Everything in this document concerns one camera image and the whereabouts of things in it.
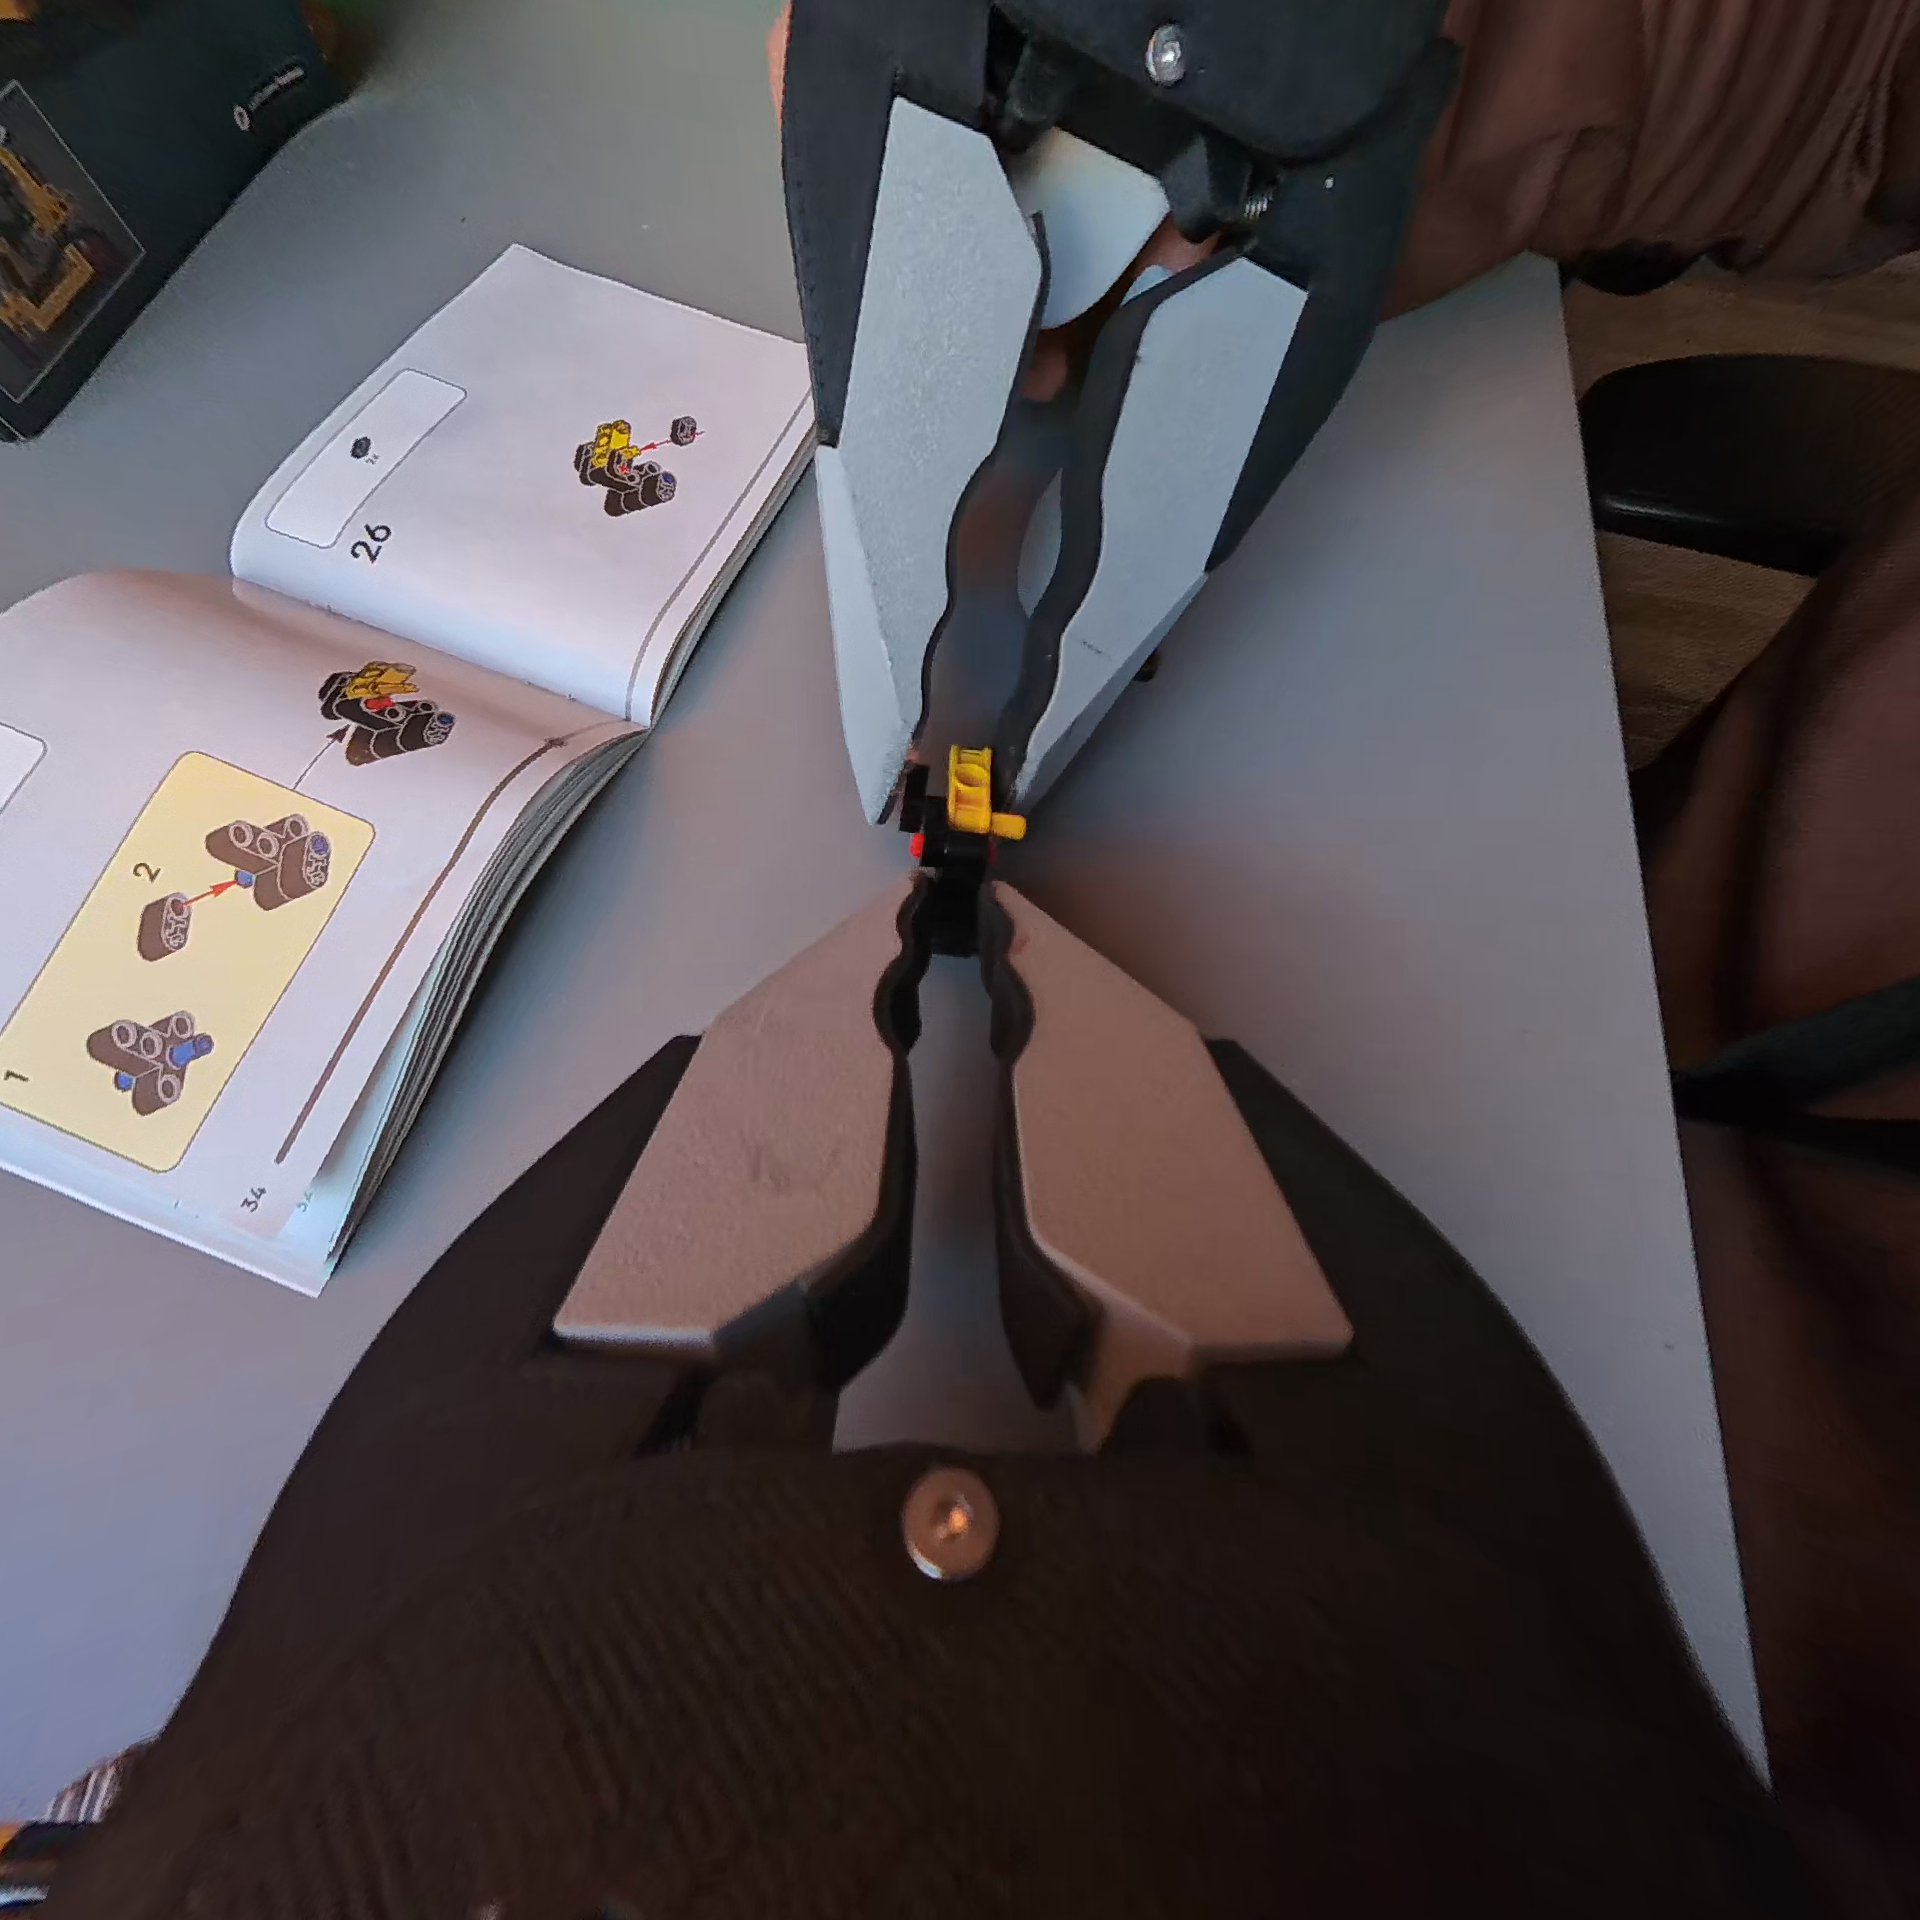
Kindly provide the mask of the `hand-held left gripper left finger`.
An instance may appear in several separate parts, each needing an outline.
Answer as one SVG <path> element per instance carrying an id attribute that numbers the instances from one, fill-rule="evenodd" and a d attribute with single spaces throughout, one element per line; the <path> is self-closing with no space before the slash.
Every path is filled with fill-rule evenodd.
<path id="1" fill-rule="evenodd" d="M 841 1388 L 905 1311 L 918 969 L 897 879 L 700 1038 L 559 1305 L 569 1345 Z"/>

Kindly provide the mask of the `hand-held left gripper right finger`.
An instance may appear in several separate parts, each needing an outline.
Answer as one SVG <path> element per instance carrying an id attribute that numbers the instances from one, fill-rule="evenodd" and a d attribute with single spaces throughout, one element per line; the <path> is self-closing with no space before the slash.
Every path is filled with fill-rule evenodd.
<path id="1" fill-rule="evenodd" d="M 1027 901 L 980 896 L 1001 1319 L 1036 1402 L 1113 1428 L 1145 1381 L 1352 1341 L 1190 1020 Z"/>

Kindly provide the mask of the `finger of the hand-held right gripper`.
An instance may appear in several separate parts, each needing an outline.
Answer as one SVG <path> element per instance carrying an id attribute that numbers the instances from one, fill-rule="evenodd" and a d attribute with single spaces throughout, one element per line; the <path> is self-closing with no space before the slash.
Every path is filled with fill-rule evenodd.
<path id="1" fill-rule="evenodd" d="M 995 143 L 894 101 L 838 438 L 814 456 L 838 708 L 880 822 L 924 727 L 953 521 L 992 456 L 1049 279 Z"/>
<path id="2" fill-rule="evenodd" d="M 1057 556 L 997 725 L 997 805 L 1032 808 L 1200 591 L 1305 295 L 1239 253 L 1128 295 L 1094 341 Z"/>

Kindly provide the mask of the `small black yellow lego assembly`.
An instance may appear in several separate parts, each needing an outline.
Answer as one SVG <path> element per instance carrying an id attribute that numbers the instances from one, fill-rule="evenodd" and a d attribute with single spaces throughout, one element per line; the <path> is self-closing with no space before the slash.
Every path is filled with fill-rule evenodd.
<path id="1" fill-rule="evenodd" d="M 897 824 L 918 869 L 915 928 L 926 948 L 975 954 L 977 896 L 1001 842 L 1027 833 L 1027 816 L 995 805 L 995 754 L 951 745 L 944 792 L 927 786 L 927 766 L 905 769 Z"/>

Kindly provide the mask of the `person's right forearm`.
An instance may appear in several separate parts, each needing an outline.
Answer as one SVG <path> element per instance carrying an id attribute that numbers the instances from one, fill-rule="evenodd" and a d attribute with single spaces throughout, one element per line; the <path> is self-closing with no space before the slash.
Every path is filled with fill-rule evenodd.
<path id="1" fill-rule="evenodd" d="M 1445 31 L 1388 317 L 1524 250 L 1792 279 L 1915 249 L 1915 1 L 1454 1 Z"/>

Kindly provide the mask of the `open lego instruction booklet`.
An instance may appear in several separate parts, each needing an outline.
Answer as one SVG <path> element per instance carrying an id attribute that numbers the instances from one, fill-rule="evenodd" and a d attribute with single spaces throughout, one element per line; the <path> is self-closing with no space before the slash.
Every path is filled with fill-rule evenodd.
<path id="1" fill-rule="evenodd" d="M 800 345 L 510 246 L 227 576 L 6 609 L 4 1170 L 320 1290 L 808 449 Z"/>

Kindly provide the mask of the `dark lego set box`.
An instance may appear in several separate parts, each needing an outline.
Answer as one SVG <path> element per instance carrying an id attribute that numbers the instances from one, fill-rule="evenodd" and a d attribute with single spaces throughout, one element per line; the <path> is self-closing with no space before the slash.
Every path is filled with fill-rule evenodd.
<path id="1" fill-rule="evenodd" d="M 345 96 L 300 1 L 1 4 L 1 433 L 30 441 Z"/>

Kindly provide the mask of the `black chair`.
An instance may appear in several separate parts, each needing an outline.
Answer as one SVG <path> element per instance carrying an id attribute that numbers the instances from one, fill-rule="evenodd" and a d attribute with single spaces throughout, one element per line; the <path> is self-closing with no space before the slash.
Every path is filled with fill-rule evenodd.
<path id="1" fill-rule="evenodd" d="M 1805 578 L 1915 485 L 1907 367 L 1679 357 L 1604 374 L 1577 420 L 1601 533 Z"/>

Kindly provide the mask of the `person's legs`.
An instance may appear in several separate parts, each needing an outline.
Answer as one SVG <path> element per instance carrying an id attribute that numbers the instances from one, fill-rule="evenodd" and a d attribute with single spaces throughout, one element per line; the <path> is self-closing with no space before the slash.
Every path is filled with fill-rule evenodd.
<path id="1" fill-rule="evenodd" d="M 1636 810 L 1771 1781 L 1839 1913 L 1915 1914 L 1915 496 Z"/>

